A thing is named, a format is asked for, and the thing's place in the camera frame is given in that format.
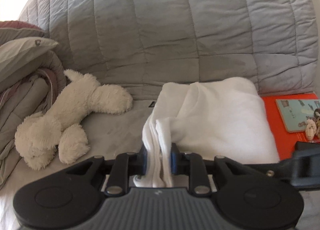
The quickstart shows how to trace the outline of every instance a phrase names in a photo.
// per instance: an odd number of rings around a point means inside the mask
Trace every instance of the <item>plush toy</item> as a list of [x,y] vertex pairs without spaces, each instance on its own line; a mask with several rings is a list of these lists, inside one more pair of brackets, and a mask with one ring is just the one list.
[[312,141],[315,135],[319,133],[317,130],[317,125],[312,119],[307,120],[307,126],[306,126],[306,138],[308,141]]
[[26,117],[15,133],[15,146],[34,170],[46,167],[56,146],[60,161],[73,163],[88,150],[87,136],[79,124],[91,112],[121,114],[132,106],[131,95],[118,85],[100,85],[91,74],[65,70],[71,80],[52,107]]

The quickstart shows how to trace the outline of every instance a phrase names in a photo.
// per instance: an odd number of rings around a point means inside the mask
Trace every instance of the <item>black tag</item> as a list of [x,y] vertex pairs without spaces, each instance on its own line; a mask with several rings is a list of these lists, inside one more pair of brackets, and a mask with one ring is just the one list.
[[150,107],[150,108],[154,108],[155,105],[156,105],[156,102],[155,102],[155,101],[152,101],[149,107]]

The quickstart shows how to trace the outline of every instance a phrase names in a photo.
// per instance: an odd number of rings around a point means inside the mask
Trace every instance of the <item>plush toy head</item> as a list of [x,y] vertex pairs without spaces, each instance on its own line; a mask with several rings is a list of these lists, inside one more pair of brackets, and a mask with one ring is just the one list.
[[29,167],[39,170],[54,157],[55,146],[61,138],[61,124],[54,117],[42,112],[26,117],[15,133],[17,151]]

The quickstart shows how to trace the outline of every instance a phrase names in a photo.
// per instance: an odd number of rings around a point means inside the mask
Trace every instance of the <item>circular pad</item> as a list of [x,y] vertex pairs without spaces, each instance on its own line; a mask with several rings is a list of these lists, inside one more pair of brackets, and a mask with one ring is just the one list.
[[67,205],[72,200],[72,193],[62,187],[48,187],[40,190],[35,200],[44,208],[59,208]]
[[288,229],[297,224],[303,198],[294,187],[269,177],[233,177],[218,191],[220,212],[245,229]]

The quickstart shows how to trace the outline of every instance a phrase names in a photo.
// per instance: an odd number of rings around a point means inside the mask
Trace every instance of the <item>red book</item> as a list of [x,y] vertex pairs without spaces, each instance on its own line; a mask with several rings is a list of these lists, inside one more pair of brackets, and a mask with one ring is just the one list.
[[286,96],[270,96],[263,97],[266,107],[267,119],[270,129],[276,141],[277,150],[281,160],[291,158],[294,151],[294,145],[297,141],[308,142],[304,132],[288,133],[282,121],[279,109],[276,104],[276,99],[317,99],[317,95],[311,94],[296,94]]

